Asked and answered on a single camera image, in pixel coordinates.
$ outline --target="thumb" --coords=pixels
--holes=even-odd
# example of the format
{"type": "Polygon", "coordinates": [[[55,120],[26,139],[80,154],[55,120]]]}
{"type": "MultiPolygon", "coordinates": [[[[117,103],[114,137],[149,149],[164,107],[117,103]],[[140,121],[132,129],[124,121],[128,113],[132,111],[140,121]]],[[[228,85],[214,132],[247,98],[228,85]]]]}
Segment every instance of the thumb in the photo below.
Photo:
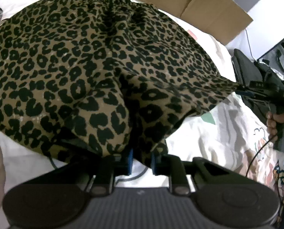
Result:
{"type": "Polygon", "coordinates": [[[273,119],[278,123],[284,123],[284,114],[274,114],[273,119]]]}

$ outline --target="green patch on sheet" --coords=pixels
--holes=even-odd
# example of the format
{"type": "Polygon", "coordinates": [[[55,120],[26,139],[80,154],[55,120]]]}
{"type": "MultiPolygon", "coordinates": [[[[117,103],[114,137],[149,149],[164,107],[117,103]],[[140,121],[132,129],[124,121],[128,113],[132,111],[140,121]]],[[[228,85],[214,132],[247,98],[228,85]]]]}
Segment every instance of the green patch on sheet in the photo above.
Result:
{"type": "Polygon", "coordinates": [[[215,125],[215,121],[214,121],[213,116],[212,116],[212,114],[210,112],[207,112],[207,113],[203,114],[201,116],[201,118],[203,119],[204,122],[208,122],[210,124],[215,125]]]}

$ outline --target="human hand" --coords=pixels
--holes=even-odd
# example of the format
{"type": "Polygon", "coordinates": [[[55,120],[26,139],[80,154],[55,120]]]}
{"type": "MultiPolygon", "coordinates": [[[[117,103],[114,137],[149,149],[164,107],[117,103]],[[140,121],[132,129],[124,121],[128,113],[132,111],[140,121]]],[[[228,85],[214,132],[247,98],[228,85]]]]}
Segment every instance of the human hand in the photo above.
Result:
{"type": "MultiPolygon", "coordinates": [[[[267,131],[269,133],[269,139],[271,139],[277,133],[276,129],[277,122],[284,123],[284,114],[273,114],[271,112],[268,112],[266,116],[267,116],[267,121],[266,121],[267,131]]],[[[275,136],[271,141],[276,142],[277,139],[278,137],[275,136]]]]}

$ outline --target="leopard print fabric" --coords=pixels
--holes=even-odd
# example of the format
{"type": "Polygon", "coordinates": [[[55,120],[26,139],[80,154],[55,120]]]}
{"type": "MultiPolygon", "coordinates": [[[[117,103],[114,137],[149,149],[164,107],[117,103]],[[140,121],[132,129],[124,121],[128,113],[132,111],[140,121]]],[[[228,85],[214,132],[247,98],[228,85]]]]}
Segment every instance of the leopard print fabric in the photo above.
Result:
{"type": "Polygon", "coordinates": [[[61,161],[66,128],[101,156],[143,161],[237,87],[187,32],[149,4],[41,0],[0,27],[0,130],[61,161]]]}

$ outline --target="cardboard box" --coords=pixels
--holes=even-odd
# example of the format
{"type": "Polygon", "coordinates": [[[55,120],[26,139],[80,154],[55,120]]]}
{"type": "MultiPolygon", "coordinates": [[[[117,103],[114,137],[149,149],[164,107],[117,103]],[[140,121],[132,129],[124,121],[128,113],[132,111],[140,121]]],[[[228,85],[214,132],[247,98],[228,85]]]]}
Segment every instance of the cardboard box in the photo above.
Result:
{"type": "Polygon", "coordinates": [[[226,45],[252,18],[232,0],[140,0],[176,16],[226,45]]]}

